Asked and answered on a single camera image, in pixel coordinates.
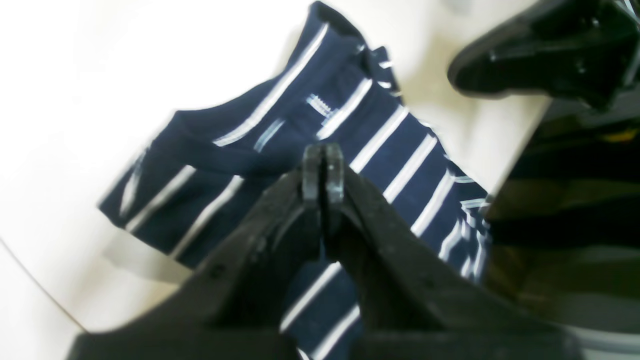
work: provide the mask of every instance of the white table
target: white table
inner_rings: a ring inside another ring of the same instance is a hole
[[[533,2],[327,1],[372,47],[388,47],[410,109],[436,127],[451,158],[490,191],[547,100],[469,99],[451,88],[446,70],[465,44]],[[96,209],[101,196],[173,111],[214,106],[276,74],[309,4],[3,4],[0,236],[83,327],[123,324],[189,275],[113,227]]]

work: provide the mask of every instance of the fabric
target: fabric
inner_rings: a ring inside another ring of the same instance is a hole
[[[281,74],[221,106],[176,111],[100,210],[195,267],[307,145],[338,143],[426,246],[478,277],[486,192],[402,105],[390,65],[384,48],[370,50],[343,16],[314,3]],[[301,356],[347,358],[362,324],[355,285],[338,263],[305,265],[285,302],[281,330],[298,340]]]

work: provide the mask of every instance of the folded garment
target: folded garment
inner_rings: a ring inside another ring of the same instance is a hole
[[[281,74],[220,106],[176,111],[100,210],[195,267],[317,142],[338,143],[351,168],[443,261],[465,277],[481,274],[486,192],[403,106],[386,50],[370,50],[353,25],[320,2],[310,7]],[[305,265],[285,302],[281,329],[302,351],[315,360],[346,358],[362,325],[355,285],[338,263]]]

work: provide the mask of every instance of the black plastic part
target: black plastic part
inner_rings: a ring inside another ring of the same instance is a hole
[[[640,27],[617,0],[542,0],[455,57],[451,85],[485,97],[546,93],[606,109],[638,80]]]
[[[297,359],[278,334],[287,285],[321,241],[356,282],[352,359],[578,360],[578,344],[461,278],[410,231],[336,145],[307,149],[182,288],[70,360]]]

